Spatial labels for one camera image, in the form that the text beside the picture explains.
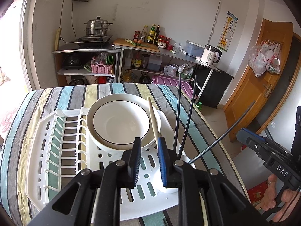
shelf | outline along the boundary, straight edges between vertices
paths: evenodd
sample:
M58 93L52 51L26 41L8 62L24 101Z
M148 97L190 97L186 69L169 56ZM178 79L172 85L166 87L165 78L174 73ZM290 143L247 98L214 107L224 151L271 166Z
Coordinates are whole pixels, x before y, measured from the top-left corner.
M160 76L164 76L164 77L171 78L171 79L176 79L176 80L179 79L178 77L166 76L165 74L163 74L161 72L156 72L156 71L152 71L152 70L149 70L149 69L133 69L133 68L127 68L127 67L123 67L123 68L124 69L131 69L131 70L141 71L141 72L147 72L147 73L151 73L151 74L154 74L154 75L160 75ZM193 79L184 79L184 78L182 78L182 80L193 81Z
M144 51L144 52L149 52L149 53L154 53L154 54L160 54L160 55L175 58L175 59L181 59L181 60L184 60L186 62L195 63L195 64L198 64L198 65L203 66L205 68L212 69L214 71L220 72L220 70L218 68L216 68L214 66L207 65L203 62L197 61L194 57L189 57L188 55L185 55L181 52L173 53L173 52L171 52L167 49L160 48L160 52L157 53L157 52L154 52L154 51L147 50L146 48L145 49L144 48L135 48L134 46L128 47L128 46L115 45L115 47L116 48L123 48L123 49L135 49L135 50L139 50L139 51Z
M102 46L92 46L85 47L79 46L77 43L68 43L59 47L58 51L53 51L53 54L56 53L75 53L75 52L107 52L107 53L120 53L121 49L115 48L112 46L111 42L105 43Z
M111 74L96 74L92 72L88 72L86 69L60 69L58 71L58 75L80 75L80 76L107 76L107 77L115 77Z

pink plastic container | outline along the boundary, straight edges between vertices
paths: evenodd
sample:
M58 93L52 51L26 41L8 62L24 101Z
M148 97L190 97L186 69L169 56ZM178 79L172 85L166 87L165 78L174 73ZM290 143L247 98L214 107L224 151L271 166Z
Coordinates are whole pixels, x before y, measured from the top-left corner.
M178 86L179 80L171 79L164 76L153 76L152 84L166 85L166 86ZM186 95L191 99L192 98L192 88L187 82L181 81L181 89L186 93Z

white kettle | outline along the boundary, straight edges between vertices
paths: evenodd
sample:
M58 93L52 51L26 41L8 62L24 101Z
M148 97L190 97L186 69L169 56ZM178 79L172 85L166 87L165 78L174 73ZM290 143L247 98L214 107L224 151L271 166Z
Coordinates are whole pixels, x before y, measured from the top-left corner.
M217 61L214 61L217 52L219 53L219 57L218 57ZM206 45L204 53L201 58L201 62L208 64L208 65L213 65L213 63L219 62L219 60L221 59L221 56L222 56L222 51L220 51L219 49L217 49L213 46Z

human hand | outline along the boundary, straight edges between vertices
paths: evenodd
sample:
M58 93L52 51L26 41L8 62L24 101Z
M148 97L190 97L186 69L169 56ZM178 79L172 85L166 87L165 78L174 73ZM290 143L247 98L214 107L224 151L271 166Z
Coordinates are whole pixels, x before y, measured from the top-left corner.
M270 175L268 178L268 181L270 184L269 184L268 188L266 189L264 196L263 196L260 204L258 204L258 206L256 207L256 209L262 208L264 211L267 211L270 208L272 209L276 206L276 201L275 201L275 198L276 198L275 184L277 181L276 175L274 175L274 174ZM280 209L280 211L278 211L275 214L275 216L272 218L272 221L278 222L280 220L280 222L281 222L281 221L284 221L286 218L288 218L288 216L291 214L292 210L296 206L299 198L300 198L300 193L298 192L298 190L292 191L290 189L286 189L282 193L282 196L281 196L281 200L283 202L285 202L285 204Z

wooden door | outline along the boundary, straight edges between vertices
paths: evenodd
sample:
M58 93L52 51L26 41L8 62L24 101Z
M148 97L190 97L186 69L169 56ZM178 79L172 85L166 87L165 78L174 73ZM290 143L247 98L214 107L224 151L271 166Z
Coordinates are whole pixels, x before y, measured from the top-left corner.
M273 42L282 43L280 51L280 74L285 66L292 38L292 23L263 20L257 45L267 39ZM235 121L240 118L253 101L255 101L255 104L238 125L229 133L230 141L235 141L237 131L243 127L247 127L256 117L276 86L279 77L280 75L278 74L271 74L266 71L257 78L253 70L249 66L247 67L235 91L223 108L228 127L231 127Z

